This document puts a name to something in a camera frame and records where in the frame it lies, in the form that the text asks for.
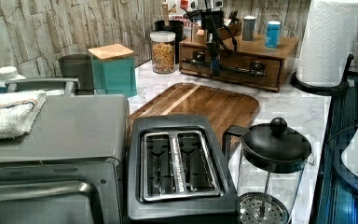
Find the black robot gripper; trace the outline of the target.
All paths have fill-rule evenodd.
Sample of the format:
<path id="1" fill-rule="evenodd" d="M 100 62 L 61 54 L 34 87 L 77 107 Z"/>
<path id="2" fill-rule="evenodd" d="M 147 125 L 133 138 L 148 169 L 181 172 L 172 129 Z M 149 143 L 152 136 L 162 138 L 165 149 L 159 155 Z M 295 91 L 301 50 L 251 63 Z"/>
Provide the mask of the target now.
<path id="1" fill-rule="evenodd" d="M 212 10 L 206 8 L 201 10 L 198 15 L 201 19 L 201 28 L 206 32 L 206 48 L 210 54 L 210 61 L 207 63 L 198 58 L 198 54 L 194 51 L 191 59 L 184 58 L 183 62 L 194 66 L 209 66 L 213 76 L 220 75 L 220 48 L 226 52 L 235 53 L 237 51 L 237 40 L 229 27 L 224 22 L 224 12 L 222 10 Z M 224 43 L 224 38 L 220 35 L 220 31 L 225 29 L 231 38 L 233 49 L 229 49 Z"/>

